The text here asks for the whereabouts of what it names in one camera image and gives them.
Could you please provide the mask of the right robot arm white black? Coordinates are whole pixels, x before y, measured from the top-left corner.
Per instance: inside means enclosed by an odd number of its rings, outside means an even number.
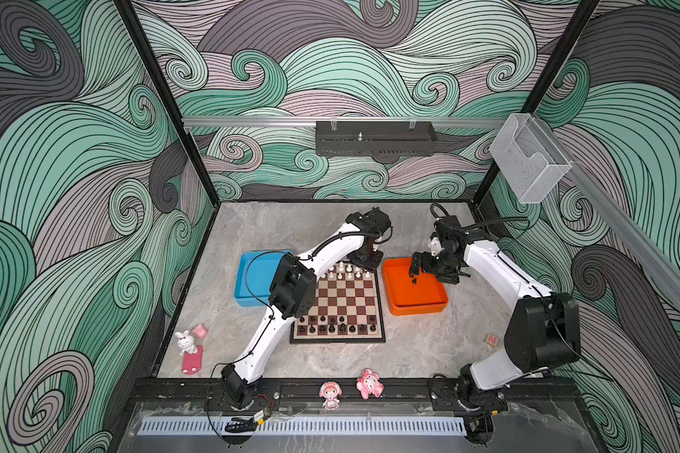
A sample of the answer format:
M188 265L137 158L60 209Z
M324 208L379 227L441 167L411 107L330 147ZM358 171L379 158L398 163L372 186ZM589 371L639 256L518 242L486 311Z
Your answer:
M413 255L409 276L428 274L458 284L467 268L482 277L511 310L502 349L466 366L462 394L496 391L513 381L582 358L579 304L543 285L485 234L485 222L462 226L440 204L430 207L434 232L427 252Z

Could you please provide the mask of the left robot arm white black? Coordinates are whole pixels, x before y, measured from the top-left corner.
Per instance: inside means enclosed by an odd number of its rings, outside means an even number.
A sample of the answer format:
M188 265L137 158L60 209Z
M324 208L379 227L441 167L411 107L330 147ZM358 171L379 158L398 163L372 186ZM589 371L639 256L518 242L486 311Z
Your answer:
M255 395L255 382L281 341L281 336L315 303L317 281L344 259L366 271L376 270L383 258L378 247L392 231L389 216L374 207L352 213L328 238L299 255L282 252L269 285L266 311L239 358L224 364L221 379L232 406L247 407Z

